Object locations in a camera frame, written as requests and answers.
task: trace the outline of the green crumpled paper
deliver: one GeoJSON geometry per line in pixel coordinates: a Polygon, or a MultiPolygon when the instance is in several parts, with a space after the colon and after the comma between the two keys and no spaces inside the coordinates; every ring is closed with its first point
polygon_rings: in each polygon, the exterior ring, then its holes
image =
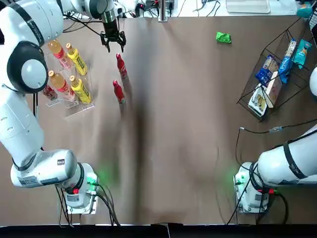
{"type": "Polygon", "coordinates": [[[231,36],[228,33],[222,33],[217,31],[216,40],[223,43],[231,43],[231,36]]]}

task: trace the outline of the clear acrylic rack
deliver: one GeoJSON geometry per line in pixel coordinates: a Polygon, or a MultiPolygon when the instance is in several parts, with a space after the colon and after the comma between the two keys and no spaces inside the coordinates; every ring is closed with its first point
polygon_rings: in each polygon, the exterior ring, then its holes
{"type": "Polygon", "coordinates": [[[46,53],[45,54],[45,61],[46,64],[48,66],[48,70],[53,70],[55,73],[60,73],[64,79],[67,81],[67,83],[69,85],[71,85],[71,82],[69,80],[70,76],[75,75],[75,77],[80,78],[83,81],[84,86],[86,87],[86,89],[89,91],[90,95],[91,95],[91,103],[87,104],[87,103],[82,103],[79,99],[79,97],[77,97],[77,95],[75,96],[74,100],[69,100],[66,97],[64,97],[64,95],[60,92],[58,92],[51,84],[50,80],[48,80],[48,85],[54,89],[54,91],[57,93],[57,99],[49,101],[46,103],[46,105],[48,107],[53,107],[56,105],[60,105],[63,104],[64,107],[66,108],[66,117],[74,115],[76,113],[79,113],[81,111],[87,110],[89,108],[94,107],[94,97],[93,97],[93,90],[92,90],[92,85],[91,85],[91,78],[90,78],[90,69],[89,69],[89,65],[87,65],[88,67],[88,71],[86,75],[81,75],[78,73],[75,65],[73,64],[73,66],[69,69],[67,68],[63,68],[61,66],[61,64],[59,63],[58,59],[56,59],[54,57],[53,54],[50,53],[46,53]]]}

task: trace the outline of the bottle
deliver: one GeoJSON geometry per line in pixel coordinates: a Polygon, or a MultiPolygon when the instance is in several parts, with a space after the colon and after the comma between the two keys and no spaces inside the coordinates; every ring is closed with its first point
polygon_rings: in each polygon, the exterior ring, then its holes
{"type": "Polygon", "coordinates": [[[127,69],[125,68],[125,64],[124,64],[123,59],[121,58],[121,55],[116,54],[115,56],[117,57],[117,67],[119,69],[119,73],[120,73],[122,82],[125,80],[126,81],[129,80],[128,72],[127,72],[127,69]]]}
{"type": "Polygon", "coordinates": [[[49,77],[51,79],[52,85],[58,90],[58,92],[63,93],[68,100],[74,100],[75,93],[71,89],[71,87],[67,84],[63,76],[51,70],[49,72],[49,77]]]}
{"type": "Polygon", "coordinates": [[[85,75],[87,73],[88,68],[86,63],[83,61],[83,58],[81,58],[81,56],[79,55],[78,50],[76,48],[72,48],[70,43],[67,43],[66,48],[68,50],[67,55],[75,63],[77,71],[81,75],[85,75]]]}
{"type": "Polygon", "coordinates": [[[44,87],[42,92],[51,101],[57,99],[57,92],[55,92],[55,90],[52,89],[48,84],[45,85],[45,87],[44,87]]]}
{"type": "Polygon", "coordinates": [[[76,78],[74,75],[70,77],[71,89],[77,94],[83,103],[91,103],[91,96],[83,81],[80,78],[76,78]]]}
{"type": "Polygon", "coordinates": [[[114,94],[116,95],[119,104],[124,104],[125,103],[125,97],[122,92],[121,86],[118,84],[117,80],[113,81],[113,87],[114,87],[114,94]]]}
{"type": "Polygon", "coordinates": [[[63,47],[57,40],[52,40],[48,43],[49,50],[53,55],[59,60],[63,68],[71,68],[72,62],[71,59],[67,57],[64,52],[63,47]]]}

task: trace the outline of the small red bottle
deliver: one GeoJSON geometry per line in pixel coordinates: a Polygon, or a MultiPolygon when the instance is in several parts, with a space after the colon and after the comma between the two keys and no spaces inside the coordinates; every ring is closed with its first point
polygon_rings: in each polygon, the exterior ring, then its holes
{"type": "Polygon", "coordinates": [[[113,87],[114,87],[114,94],[116,95],[119,104],[125,103],[125,97],[122,92],[121,86],[118,84],[117,80],[113,81],[113,87]]]}
{"type": "Polygon", "coordinates": [[[121,80],[122,81],[128,80],[129,79],[128,72],[127,72],[127,69],[125,68],[125,64],[124,64],[123,59],[121,58],[121,55],[120,54],[116,54],[115,56],[117,57],[117,66],[118,66],[118,69],[119,69],[121,80]]]}
{"type": "Polygon", "coordinates": [[[57,99],[57,93],[48,84],[43,89],[43,94],[51,101],[57,99]]]}

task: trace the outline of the brown tabletop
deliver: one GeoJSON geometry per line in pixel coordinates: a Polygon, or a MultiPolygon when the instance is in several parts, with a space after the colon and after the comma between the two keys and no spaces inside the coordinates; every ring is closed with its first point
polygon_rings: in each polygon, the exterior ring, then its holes
{"type": "MultiPolygon", "coordinates": [[[[128,98],[122,116],[112,86],[114,79],[120,82],[115,58],[119,45],[110,44],[109,54],[89,29],[62,34],[60,42],[71,42],[90,66],[95,107],[64,119],[64,109],[48,108],[40,95],[44,149],[68,148],[78,161],[91,164],[104,179],[102,183],[110,186],[123,224],[226,222],[234,209],[232,176],[239,168],[234,159],[238,128],[264,130],[316,117],[309,90],[263,123],[236,105],[262,49],[296,19],[120,21],[127,38],[122,57],[133,91],[133,102],[128,98]],[[216,31],[230,33],[232,44],[217,42],[216,31]]],[[[90,26],[102,30],[102,24],[90,26]]],[[[307,128],[309,125],[273,135],[243,132],[241,160],[256,161],[262,151],[307,128]]],[[[10,155],[2,146],[0,154],[0,225],[58,223],[54,186],[14,187],[10,155]]],[[[315,188],[281,191],[289,201],[289,223],[317,221],[315,188]]],[[[97,213],[83,216],[82,223],[109,223],[101,202],[97,213]]],[[[283,204],[277,200],[263,222],[278,223],[283,213],[283,204]]],[[[239,215],[239,222],[254,223],[254,215],[239,215]]]]}

